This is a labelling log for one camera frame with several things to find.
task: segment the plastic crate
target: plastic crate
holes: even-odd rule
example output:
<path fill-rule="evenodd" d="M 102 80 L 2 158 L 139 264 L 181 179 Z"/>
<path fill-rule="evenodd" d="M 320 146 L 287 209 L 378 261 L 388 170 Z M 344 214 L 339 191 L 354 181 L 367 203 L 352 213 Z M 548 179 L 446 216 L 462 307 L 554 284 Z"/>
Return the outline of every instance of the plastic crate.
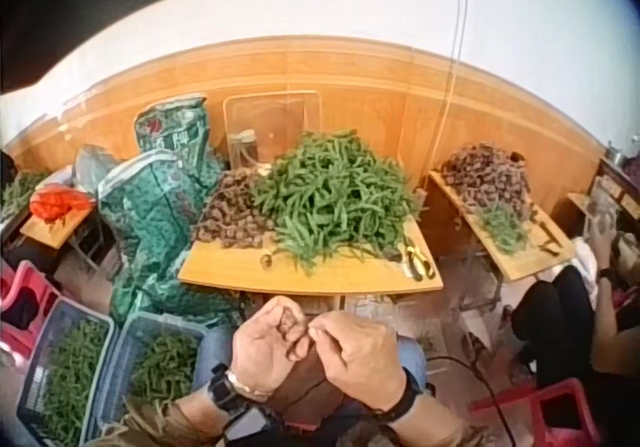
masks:
<path fill-rule="evenodd" d="M 126 414 L 124 399 L 129 393 L 131 376 L 136 362 L 146 353 L 147 345 L 159 335 L 180 333 L 202 341 L 208 330 L 193 322 L 169 314 L 156 315 L 136 312 L 125 323 L 111 356 L 102 389 L 95 403 L 95 417 L 101 430 L 108 424 L 120 422 Z"/>
<path fill-rule="evenodd" d="M 91 391 L 87 398 L 82 433 L 78 439 L 78 445 L 84 445 L 88 440 L 91 440 L 93 438 L 91 433 L 97 431 L 95 418 L 91 416 L 91 412 L 98 396 L 97 390 L 101 385 L 104 385 L 104 366 L 108 363 L 115 344 L 113 341 L 115 340 L 116 327 L 109 317 L 87 309 L 69 299 L 59 298 L 53 305 L 51 314 L 38 337 L 17 408 L 18 418 L 40 445 L 53 445 L 53 441 L 42 429 L 45 408 L 44 394 L 50 371 L 48 365 L 49 356 L 58 343 L 66 337 L 70 329 L 84 320 L 104 325 L 107 328 L 107 335 L 93 376 Z"/>

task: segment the wristwatch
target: wristwatch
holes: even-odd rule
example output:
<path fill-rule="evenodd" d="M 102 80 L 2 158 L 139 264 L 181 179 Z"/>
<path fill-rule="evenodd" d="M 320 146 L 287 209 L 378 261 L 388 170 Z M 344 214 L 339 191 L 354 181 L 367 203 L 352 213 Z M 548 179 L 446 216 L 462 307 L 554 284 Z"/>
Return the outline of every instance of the wristwatch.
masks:
<path fill-rule="evenodd" d="M 224 364 L 218 364 L 212 369 L 213 377 L 209 381 L 207 393 L 216 407 L 231 417 L 236 417 L 251 406 L 251 401 L 240 395 L 229 381 L 228 370 Z"/>
<path fill-rule="evenodd" d="M 400 397 L 400 400 L 396 403 L 396 405 L 385 412 L 379 410 L 373 411 L 374 417 L 380 424 L 390 424 L 392 422 L 395 422 L 399 418 L 404 417 L 404 415 L 409 412 L 409 410 L 411 410 L 411 407 L 413 407 L 413 404 L 416 401 L 416 397 L 420 395 L 418 382 L 413 378 L 411 372 L 409 372 L 404 367 L 402 368 L 402 370 L 404 370 L 404 373 L 407 376 L 407 383 L 404 386 L 404 392 L 402 393 L 402 397 Z"/>

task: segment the red bag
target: red bag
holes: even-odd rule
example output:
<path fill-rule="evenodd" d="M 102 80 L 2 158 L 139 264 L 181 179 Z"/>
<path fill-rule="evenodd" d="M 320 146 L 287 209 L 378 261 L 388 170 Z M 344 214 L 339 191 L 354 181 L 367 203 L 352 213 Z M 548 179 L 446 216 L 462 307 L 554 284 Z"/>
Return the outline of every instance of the red bag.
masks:
<path fill-rule="evenodd" d="M 72 210 L 87 210 L 93 207 L 93 199 L 84 192 L 62 184 L 47 184 L 37 190 L 29 201 L 31 214 L 53 224 Z"/>

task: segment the white wall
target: white wall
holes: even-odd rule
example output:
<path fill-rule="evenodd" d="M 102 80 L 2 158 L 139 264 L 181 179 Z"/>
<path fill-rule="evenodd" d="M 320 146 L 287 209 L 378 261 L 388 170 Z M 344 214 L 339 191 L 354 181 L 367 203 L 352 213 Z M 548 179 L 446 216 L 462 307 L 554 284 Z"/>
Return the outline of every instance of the white wall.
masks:
<path fill-rule="evenodd" d="M 96 82 L 193 47 L 266 35 L 361 37 L 449 56 L 457 0 L 164 0 L 0 97 L 0 138 Z M 640 20 L 628 0 L 468 0 L 461 60 L 554 105 L 601 142 L 640 133 Z"/>

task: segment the yellow scissors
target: yellow scissors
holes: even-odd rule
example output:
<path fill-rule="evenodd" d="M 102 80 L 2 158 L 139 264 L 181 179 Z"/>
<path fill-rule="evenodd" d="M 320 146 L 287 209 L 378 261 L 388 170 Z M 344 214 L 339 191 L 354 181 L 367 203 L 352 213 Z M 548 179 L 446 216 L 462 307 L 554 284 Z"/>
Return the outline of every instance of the yellow scissors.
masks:
<path fill-rule="evenodd" d="M 436 277 L 436 271 L 420 248 L 416 247 L 411 239 L 406 239 L 405 246 L 407 262 L 409 263 L 409 269 L 411 270 L 411 275 L 414 280 L 420 282 L 424 277 L 429 280 L 434 279 Z"/>

